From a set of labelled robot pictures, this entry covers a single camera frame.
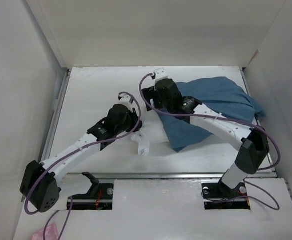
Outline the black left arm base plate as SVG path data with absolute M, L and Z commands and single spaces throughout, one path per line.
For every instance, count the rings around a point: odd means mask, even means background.
M 113 206 L 114 182 L 98 180 L 88 172 L 81 175 L 90 181 L 90 188 L 86 193 L 72 196 L 74 211 L 111 211 Z

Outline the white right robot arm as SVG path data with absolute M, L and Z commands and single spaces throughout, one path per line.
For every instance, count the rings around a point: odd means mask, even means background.
M 234 163 L 211 188 L 215 199 L 235 197 L 236 188 L 258 171 L 269 153 L 264 129 L 249 122 L 223 117 L 200 100 L 182 96 L 172 79 L 156 80 L 154 86 L 140 88 L 139 91 L 148 110 L 165 109 L 164 115 L 202 128 L 237 150 Z

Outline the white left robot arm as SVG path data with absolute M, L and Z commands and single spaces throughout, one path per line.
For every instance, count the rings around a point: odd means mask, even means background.
M 76 183 L 66 187 L 63 177 L 87 157 L 101 152 L 108 145 L 120 140 L 141 128 L 141 109 L 127 103 L 117 103 L 108 111 L 108 115 L 70 147 L 56 156 L 38 163 L 35 160 L 27 164 L 20 185 L 20 193 L 25 197 L 24 211 L 28 215 L 44 213 L 70 190 L 71 195 L 83 194 L 93 198 L 98 191 L 95 178 L 87 172 L 79 176 Z

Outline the white pillow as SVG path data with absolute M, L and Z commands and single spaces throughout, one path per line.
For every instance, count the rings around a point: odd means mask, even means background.
M 130 136 L 139 156 L 167 156 L 171 150 L 169 140 L 160 120 L 145 120 L 142 127 Z

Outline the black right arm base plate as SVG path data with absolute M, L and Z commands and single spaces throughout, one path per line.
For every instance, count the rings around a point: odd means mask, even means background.
M 243 182 L 235 189 L 228 189 L 219 182 L 203 182 L 201 188 L 205 210 L 250 210 Z

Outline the blue fabric pillowcase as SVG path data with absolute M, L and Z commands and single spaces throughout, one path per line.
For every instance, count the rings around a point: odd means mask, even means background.
M 252 122 L 255 117 L 266 117 L 266 112 L 255 99 L 224 76 L 177 82 L 176 85 L 183 96 L 191 96 L 200 100 L 226 118 Z M 187 146 L 198 144 L 211 136 L 210 132 L 182 120 L 163 114 L 158 116 L 171 148 L 177 153 Z

